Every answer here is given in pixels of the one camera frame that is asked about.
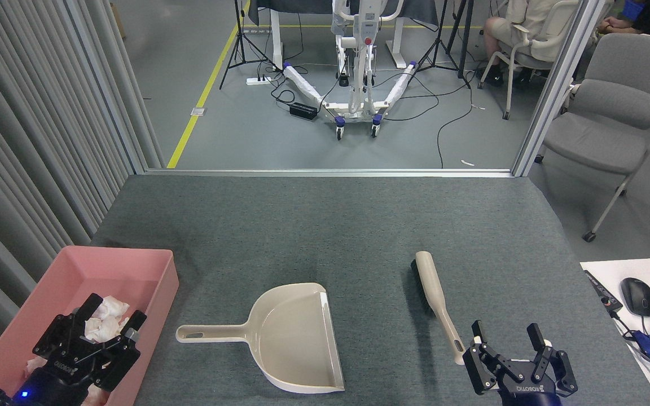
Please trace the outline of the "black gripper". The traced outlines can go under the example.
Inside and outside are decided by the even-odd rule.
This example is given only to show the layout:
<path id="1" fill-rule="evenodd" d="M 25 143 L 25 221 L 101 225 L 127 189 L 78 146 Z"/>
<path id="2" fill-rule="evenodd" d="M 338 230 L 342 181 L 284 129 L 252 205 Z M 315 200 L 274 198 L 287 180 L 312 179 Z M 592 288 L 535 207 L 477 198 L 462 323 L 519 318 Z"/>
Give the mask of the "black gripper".
<path id="1" fill-rule="evenodd" d="M 531 361 L 510 361 L 488 345 L 480 320 L 473 322 L 473 342 L 462 355 L 475 393 L 484 395 L 498 385 L 503 405 L 562 405 L 578 391 L 568 353 L 556 350 L 542 336 L 537 323 L 528 326 L 536 352 Z"/>
<path id="2" fill-rule="evenodd" d="M 15 405 L 102 405 L 103 390 L 113 391 L 124 378 L 141 352 L 136 348 L 139 329 L 147 315 L 136 310 L 126 322 L 123 332 L 103 344 L 103 356 L 108 365 L 99 373 L 92 358 L 81 362 L 80 357 L 70 358 L 56 353 L 62 348 L 69 351 L 76 340 L 84 336 L 86 321 L 93 316 L 103 298 L 92 293 L 82 306 L 70 314 L 59 314 L 46 327 L 44 334 L 34 344 L 33 353 L 38 355 L 26 362 L 25 381 L 15 391 L 12 401 Z"/>

